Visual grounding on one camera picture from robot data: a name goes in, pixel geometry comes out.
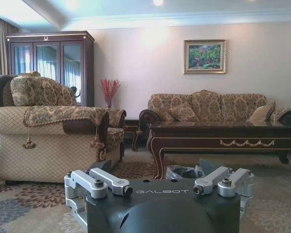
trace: beige wall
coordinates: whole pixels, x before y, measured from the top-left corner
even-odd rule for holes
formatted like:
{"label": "beige wall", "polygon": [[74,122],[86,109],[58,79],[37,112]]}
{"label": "beige wall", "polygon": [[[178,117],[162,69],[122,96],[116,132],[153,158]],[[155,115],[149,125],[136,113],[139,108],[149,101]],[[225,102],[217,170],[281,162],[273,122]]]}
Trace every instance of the beige wall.
{"label": "beige wall", "polygon": [[[119,79],[113,106],[128,118],[147,108],[153,93],[262,93],[291,107],[291,23],[90,31],[95,38],[95,102],[104,106],[100,79]],[[184,75],[186,39],[226,39],[226,75]]]}

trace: painting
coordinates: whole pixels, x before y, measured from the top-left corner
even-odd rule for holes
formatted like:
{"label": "painting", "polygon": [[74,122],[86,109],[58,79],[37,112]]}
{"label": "painting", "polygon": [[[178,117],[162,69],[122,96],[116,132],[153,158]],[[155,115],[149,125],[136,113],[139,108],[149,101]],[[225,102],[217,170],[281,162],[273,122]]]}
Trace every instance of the painting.
{"label": "painting", "polygon": [[184,74],[213,73],[226,73],[226,40],[184,41]]}

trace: cabinet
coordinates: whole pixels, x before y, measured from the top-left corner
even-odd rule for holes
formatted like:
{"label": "cabinet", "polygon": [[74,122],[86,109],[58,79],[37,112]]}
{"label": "cabinet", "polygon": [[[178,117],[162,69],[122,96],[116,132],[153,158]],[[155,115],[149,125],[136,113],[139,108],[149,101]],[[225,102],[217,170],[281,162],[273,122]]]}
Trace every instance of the cabinet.
{"label": "cabinet", "polygon": [[94,38],[86,31],[6,36],[10,74],[38,71],[72,87],[78,105],[94,106]]}

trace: plastic bag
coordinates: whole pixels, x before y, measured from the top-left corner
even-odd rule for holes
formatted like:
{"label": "plastic bag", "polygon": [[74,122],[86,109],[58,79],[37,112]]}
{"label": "plastic bag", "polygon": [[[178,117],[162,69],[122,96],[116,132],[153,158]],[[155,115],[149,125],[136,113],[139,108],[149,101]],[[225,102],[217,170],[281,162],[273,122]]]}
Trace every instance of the plastic bag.
{"label": "plastic bag", "polygon": [[167,166],[166,179],[197,179],[204,177],[202,169],[196,165],[195,167],[186,167],[179,165]]}

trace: ceiling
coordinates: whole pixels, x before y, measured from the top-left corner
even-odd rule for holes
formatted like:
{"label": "ceiling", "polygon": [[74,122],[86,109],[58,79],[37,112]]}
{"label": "ceiling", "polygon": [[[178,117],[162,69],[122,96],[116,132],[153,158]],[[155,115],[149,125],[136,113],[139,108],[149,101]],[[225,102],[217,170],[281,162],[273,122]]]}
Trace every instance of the ceiling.
{"label": "ceiling", "polygon": [[0,0],[0,17],[32,32],[276,22],[291,0]]}

